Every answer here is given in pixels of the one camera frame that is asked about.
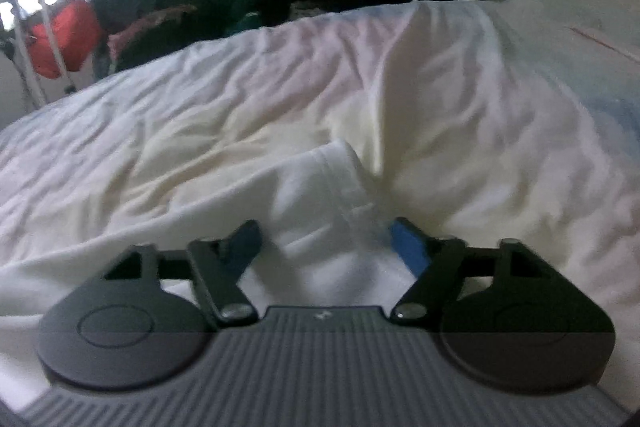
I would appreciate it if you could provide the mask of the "white sweatpants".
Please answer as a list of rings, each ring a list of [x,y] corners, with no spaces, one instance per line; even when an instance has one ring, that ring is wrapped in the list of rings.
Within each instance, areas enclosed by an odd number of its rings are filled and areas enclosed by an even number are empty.
[[[389,308],[413,277],[390,246],[390,213],[352,148],[335,141],[283,159],[142,225],[1,270],[1,396],[14,409],[47,388],[36,326],[55,303],[127,247],[219,246],[258,311],[281,306]]]

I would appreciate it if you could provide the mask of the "pile of clothes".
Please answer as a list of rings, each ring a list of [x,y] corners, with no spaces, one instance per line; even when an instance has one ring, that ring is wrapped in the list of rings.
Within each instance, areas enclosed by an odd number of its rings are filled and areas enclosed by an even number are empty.
[[[196,12],[194,4],[154,11],[125,29],[101,38],[93,51],[96,80],[149,63],[184,47],[182,23]]]

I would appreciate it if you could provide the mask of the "pastel bed sheet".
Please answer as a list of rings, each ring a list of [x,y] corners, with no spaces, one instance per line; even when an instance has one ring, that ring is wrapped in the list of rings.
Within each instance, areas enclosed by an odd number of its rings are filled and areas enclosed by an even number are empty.
[[[496,9],[410,3],[202,42],[1,135],[1,318],[32,323],[137,242],[264,219],[262,301],[380,301],[386,213],[533,247],[623,329],[639,311],[639,167]]]

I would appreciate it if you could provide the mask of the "red bag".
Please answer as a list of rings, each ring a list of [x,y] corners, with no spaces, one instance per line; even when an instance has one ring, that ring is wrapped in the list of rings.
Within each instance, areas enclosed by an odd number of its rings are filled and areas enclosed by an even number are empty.
[[[52,16],[51,24],[66,69],[79,72],[104,36],[92,6],[84,0],[70,0]],[[27,49],[35,72],[48,79],[60,77],[44,23],[32,26],[29,35]]]

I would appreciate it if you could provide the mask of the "pillow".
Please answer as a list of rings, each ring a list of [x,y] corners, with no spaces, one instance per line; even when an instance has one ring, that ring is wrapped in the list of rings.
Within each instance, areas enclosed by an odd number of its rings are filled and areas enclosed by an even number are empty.
[[[639,62],[639,0],[506,0],[500,10],[518,28],[565,32]]]

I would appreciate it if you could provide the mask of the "garment steamer stand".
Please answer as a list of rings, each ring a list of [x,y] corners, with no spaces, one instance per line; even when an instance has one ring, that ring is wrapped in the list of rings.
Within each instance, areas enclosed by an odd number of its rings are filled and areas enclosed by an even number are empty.
[[[28,28],[28,15],[21,8],[21,0],[1,0],[2,4],[11,5],[11,13],[13,15],[13,37],[9,36],[4,26],[1,26],[1,49],[6,49],[9,43],[13,49],[13,55],[10,61],[13,63],[17,74],[20,76],[26,95],[35,109],[40,109],[49,103],[47,93],[41,86],[40,77],[36,72],[34,61],[29,54],[29,46],[34,42],[35,37]],[[44,27],[44,33],[47,37],[55,65],[58,66],[58,72],[63,79],[63,92],[65,95],[71,95],[77,92],[77,86],[70,72],[66,67],[66,63],[58,46],[58,39],[55,37],[52,25],[52,18],[46,0],[38,0],[40,5],[41,23]]]

